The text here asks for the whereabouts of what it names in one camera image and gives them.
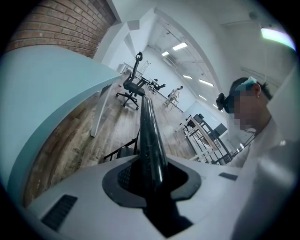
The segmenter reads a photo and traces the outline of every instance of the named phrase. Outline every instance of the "dark hair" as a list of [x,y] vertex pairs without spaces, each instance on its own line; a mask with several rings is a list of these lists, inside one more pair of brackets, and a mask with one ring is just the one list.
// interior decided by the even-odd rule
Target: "dark hair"
[[[237,86],[239,86],[241,83],[245,82],[246,80],[248,80],[247,77],[241,77],[239,78],[238,80],[234,81],[232,84],[231,84],[231,87],[230,87],[230,90],[229,90],[229,94],[235,90],[237,88]],[[272,99],[272,95],[270,94],[270,90],[267,86],[267,83],[265,82],[264,84],[261,84],[259,82],[256,82],[262,89],[262,92],[264,93],[264,95],[267,97],[268,100],[271,100]]]

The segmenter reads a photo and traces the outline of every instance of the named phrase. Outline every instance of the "red brick wall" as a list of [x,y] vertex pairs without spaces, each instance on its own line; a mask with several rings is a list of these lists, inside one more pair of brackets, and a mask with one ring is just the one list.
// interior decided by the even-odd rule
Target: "red brick wall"
[[59,45],[93,58],[115,20],[106,0],[44,0],[20,24],[6,52],[31,45]]

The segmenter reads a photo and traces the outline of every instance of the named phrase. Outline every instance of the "vent grille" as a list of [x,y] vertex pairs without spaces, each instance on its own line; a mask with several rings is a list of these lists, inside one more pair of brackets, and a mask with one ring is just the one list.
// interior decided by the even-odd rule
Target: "vent grille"
[[57,231],[76,201],[77,197],[63,195],[43,217],[42,223],[50,227],[52,230]]

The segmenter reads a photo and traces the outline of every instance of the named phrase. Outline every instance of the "ceiling light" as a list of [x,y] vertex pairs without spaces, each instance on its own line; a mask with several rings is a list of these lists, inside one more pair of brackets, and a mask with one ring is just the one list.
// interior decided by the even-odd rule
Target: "ceiling light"
[[185,78],[192,79],[190,76],[183,75]]
[[295,44],[291,40],[290,36],[286,33],[267,28],[262,28],[261,31],[263,38],[282,43],[291,47],[293,50],[296,50]]
[[199,95],[199,97],[201,97],[201,98],[203,98],[205,101],[207,101],[207,99],[206,99],[206,98],[204,98],[204,97],[202,97],[201,95]]
[[164,53],[162,53],[161,55],[166,56],[166,55],[168,55],[168,54],[169,54],[169,52],[164,52]]
[[201,80],[201,79],[199,79],[199,81],[200,81],[201,83],[207,84],[207,85],[209,85],[209,86],[211,86],[211,87],[214,86],[214,85],[213,85],[212,83],[210,83],[210,82],[203,81],[203,80]]
[[174,51],[181,49],[183,47],[187,47],[188,45],[186,43],[180,43],[179,45],[175,46],[173,49]]

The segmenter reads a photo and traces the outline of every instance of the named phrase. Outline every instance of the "black monitor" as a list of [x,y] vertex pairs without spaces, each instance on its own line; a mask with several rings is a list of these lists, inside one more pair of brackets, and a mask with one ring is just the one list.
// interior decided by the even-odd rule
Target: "black monitor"
[[217,134],[217,137],[220,137],[226,130],[227,128],[221,123],[215,128],[214,132]]

